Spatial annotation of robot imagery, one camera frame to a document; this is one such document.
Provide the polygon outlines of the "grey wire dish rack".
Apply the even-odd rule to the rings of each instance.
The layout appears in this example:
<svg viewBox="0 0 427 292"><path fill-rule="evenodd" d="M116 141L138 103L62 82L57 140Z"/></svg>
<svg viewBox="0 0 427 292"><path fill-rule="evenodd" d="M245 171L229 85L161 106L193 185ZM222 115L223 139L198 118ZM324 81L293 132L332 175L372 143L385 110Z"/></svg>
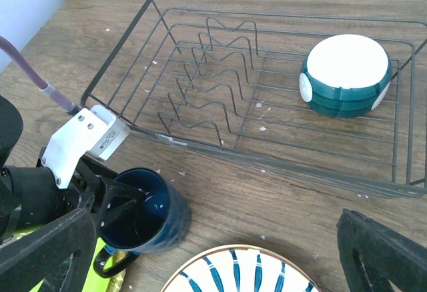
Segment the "grey wire dish rack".
<svg viewBox="0 0 427 292"><path fill-rule="evenodd" d="M391 58L377 109L329 118L300 96L321 40ZM384 198L426 194L426 0L146 0L81 98L139 137Z"/></svg>

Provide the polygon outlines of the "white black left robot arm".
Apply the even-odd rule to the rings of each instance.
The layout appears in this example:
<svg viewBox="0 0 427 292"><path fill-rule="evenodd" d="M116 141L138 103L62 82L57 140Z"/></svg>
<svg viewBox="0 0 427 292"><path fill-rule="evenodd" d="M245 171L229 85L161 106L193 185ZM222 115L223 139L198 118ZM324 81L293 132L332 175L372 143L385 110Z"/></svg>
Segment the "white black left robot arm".
<svg viewBox="0 0 427 292"><path fill-rule="evenodd" d="M76 207L110 228L137 212L143 194L116 181L97 160L108 159L129 129L100 105L83 108L59 128L36 167L7 166L23 131L17 108L1 99L1 239L42 227Z"/></svg>

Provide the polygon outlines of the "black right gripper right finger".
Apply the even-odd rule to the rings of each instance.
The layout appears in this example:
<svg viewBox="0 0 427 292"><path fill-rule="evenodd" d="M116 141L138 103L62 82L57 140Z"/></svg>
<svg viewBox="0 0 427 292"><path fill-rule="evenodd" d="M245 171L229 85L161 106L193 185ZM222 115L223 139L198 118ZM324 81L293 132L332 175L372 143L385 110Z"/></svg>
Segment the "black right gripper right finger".
<svg viewBox="0 0 427 292"><path fill-rule="evenodd" d="M426 290L426 248L358 211L343 209L337 244L350 291Z"/></svg>

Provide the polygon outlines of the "dark blue mug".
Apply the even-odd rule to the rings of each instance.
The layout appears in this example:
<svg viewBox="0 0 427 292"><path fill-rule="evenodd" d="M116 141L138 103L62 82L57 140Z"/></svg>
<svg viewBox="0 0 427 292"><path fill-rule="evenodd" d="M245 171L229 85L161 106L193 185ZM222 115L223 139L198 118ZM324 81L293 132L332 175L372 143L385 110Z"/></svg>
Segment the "dark blue mug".
<svg viewBox="0 0 427 292"><path fill-rule="evenodd" d="M114 180L142 189L145 195L135 209L101 229L105 245L95 256L93 270L102 278L113 277L142 254L173 249L183 241L191 221L187 200L159 173L134 168Z"/></svg>

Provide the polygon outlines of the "white and teal bowl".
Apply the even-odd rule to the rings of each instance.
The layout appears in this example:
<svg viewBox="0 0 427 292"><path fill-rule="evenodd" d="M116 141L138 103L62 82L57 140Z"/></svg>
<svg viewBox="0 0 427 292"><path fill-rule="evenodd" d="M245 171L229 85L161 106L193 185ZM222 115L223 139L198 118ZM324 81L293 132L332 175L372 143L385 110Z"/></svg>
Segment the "white and teal bowl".
<svg viewBox="0 0 427 292"><path fill-rule="evenodd" d="M315 112L353 118L379 106L391 78L391 58L381 44L363 35L334 35L306 55L299 90Z"/></svg>

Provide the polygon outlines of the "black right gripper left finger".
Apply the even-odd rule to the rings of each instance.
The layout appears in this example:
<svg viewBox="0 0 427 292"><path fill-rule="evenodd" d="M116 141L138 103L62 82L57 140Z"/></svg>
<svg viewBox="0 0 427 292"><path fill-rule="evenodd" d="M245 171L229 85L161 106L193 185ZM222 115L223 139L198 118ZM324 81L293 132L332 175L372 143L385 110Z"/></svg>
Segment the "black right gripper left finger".
<svg viewBox="0 0 427 292"><path fill-rule="evenodd" d="M1 248L1 290L81 291L95 251L95 222L72 212Z"/></svg>

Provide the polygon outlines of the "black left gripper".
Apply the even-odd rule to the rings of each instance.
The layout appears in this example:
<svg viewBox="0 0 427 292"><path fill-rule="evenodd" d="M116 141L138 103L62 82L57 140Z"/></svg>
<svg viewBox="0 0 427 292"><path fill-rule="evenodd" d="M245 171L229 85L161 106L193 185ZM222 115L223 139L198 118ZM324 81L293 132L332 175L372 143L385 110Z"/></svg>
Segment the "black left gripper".
<svg viewBox="0 0 427 292"><path fill-rule="evenodd" d="M113 180L117 173L94 159L79 160L68 188L57 187L52 172L41 166L1 168L1 238L42 227L76 208L98 212L98 228L108 227L145 195L142 189Z"/></svg>

